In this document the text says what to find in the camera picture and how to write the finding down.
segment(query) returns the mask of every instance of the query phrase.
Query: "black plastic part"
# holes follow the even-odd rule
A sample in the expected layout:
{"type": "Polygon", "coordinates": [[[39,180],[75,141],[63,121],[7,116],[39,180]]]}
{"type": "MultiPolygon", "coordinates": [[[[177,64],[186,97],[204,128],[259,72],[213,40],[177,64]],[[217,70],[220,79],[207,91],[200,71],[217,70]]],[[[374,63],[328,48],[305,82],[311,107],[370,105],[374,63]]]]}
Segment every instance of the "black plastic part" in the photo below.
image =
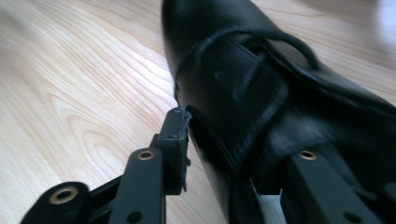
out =
{"type": "Polygon", "coordinates": [[[128,160],[108,223],[165,223],[163,154],[148,147],[128,160]]]}
{"type": "Polygon", "coordinates": [[[41,195],[23,218],[22,224],[86,223],[91,213],[88,187],[65,182],[41,195]]]}
{"type": "Polygon", "coordinates": [[[188,124],[191,114],[186,107],[170,110],[157,139],[157,148],[165,162],[165,194],[179,195],[186,190],[188,124]]]}
{"type": "Polygon", "coordinates": [[[281,204],[288,223],[382,223],[318,152],[287,164],[281,204]]]}
{"type": "Polygon", "coordinates": [[[107,223],[111,205],[117,195],[122,175],[91,191],[92,214],[88,223],[107,223]]]}

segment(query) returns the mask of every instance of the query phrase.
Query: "black leather shoe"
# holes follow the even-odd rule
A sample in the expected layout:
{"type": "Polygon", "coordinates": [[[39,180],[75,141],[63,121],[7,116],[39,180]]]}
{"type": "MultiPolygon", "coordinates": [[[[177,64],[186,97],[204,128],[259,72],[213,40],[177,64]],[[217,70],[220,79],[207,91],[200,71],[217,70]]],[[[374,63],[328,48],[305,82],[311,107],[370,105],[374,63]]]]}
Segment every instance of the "black leather shoe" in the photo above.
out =
{"type": "Polygon", "coordinates": [[[396,182],[395,107],[321,64],[250,1],[164,0],[163,36],[175,97],[193,115],[229,223],[263,223],[259,195],[279,194],[285,161],[308,149],[360,197],[375,201],[396,182]]]}

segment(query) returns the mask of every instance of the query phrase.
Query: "hole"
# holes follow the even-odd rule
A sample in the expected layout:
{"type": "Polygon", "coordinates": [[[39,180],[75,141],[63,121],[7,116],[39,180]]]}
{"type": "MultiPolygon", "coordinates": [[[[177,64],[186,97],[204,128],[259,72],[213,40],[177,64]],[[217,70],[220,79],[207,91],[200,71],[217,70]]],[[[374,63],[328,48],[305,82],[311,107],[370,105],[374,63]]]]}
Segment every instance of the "hole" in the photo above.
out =
{"type": "Polygon", "coordinates": [[[143,216],[139,212],[132,212],[129,214],[129,216],[126,218],[126,220],[129,223],[138,223],[140,220],[142,220],[143,216]]]}
{"type": "Polygon", "coordinates": [[[72,201],[78,194],[74,186],[67,186],[56,190],[50,197],[49,202],[52,204],[62,204],[72,201]]]}
{"type": "Polygon", "coordinates": [[[301,151],[301,152],[298,153],[298,155],[301,158],[303,158],[305,160],[309,160],[309,161],[317,159],[317,155],[315,153],[311,152],[311,151],[301,151]]]}
{"type": "Polygon", "coordinates": [[[348,220],[350,223],[361,223],[361,218],[358,215],[350,212],[345,212],[344,218],[348,220]]]}
{"type": "Polygon", "coordinates": [[[70,197],[70,195],[72,195],[72,191],[67,190],[67,191],[64,191],[64,192],[59,193],[59,194],[56,196],[56,198],[57,198],[58,200],[61,200],[61,199],[65,199],[65,198],[67,198],[67,197],[70,197]]]}
{"type": "Polygon", "coordinates": [[[154,152],[152,151],[143,151],[137,155],[137,158],[141,161],[150,160],[155,156],[154,152]]]}

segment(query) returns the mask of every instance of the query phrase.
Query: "light wood grain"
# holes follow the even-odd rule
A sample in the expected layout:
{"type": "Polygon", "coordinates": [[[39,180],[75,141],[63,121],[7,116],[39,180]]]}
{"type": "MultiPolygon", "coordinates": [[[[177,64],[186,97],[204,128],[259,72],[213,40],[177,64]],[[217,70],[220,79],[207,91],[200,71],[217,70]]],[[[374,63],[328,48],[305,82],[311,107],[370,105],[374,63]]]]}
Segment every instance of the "light wood grain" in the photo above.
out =
{"type": "MultiPolygon", "coordinates": [[[[254,1],[319,58],[396,105],[394,1],[254,1]]],[[[0,1],[0,223],[48,188],[122,174],[176,106],[161,1],[0,1]]],[[[168,223],[223,223],[191,147],[168,223]]]]}

